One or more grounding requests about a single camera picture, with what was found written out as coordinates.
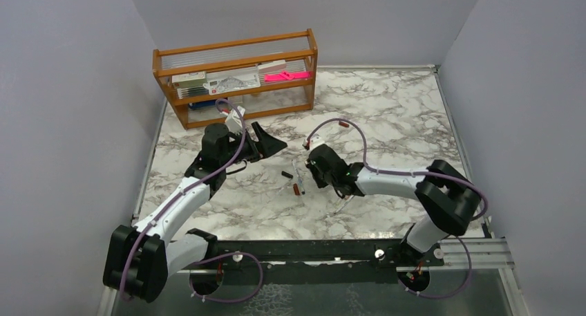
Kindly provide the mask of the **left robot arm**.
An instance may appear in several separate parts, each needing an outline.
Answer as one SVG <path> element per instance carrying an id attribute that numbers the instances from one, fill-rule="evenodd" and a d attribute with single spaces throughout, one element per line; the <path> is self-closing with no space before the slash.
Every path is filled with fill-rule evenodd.
<path id="1" fill-rule="evenodd" d="M 201 150 L 171 195 L 135 225 L 119 225 L 113 231 L 102 277 L 106 287 L 150 303 L 163 291 L 167 279 L 185 266 L 214 265 L 214 235 L 194 230 L 177 241 L 173 237 L 219 191 L 229 166 L 258 162 L 287 147 L 259 123 L 252 123 L 252 129 L 255 139 L 236 123 L 205 127 Z"/>

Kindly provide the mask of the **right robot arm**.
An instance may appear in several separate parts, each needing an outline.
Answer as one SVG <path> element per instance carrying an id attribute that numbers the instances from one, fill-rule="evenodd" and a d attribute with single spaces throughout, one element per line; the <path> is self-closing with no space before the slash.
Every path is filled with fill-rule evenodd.
<path id="1" fill-rule="evenodd" d="M 370 169 L 346 163 L 327 145 L 313 149 L 305 162 L 319 188 L 331 186 L 338 197 L 388 195 L 419 201 L 426 214 L 413 224 L 399 246 L 399 258 L 414 266 L 436 243 L 462 236 L 475 218 L 482 197 L 465 177 L 444 160 L 422 170 Z"/>

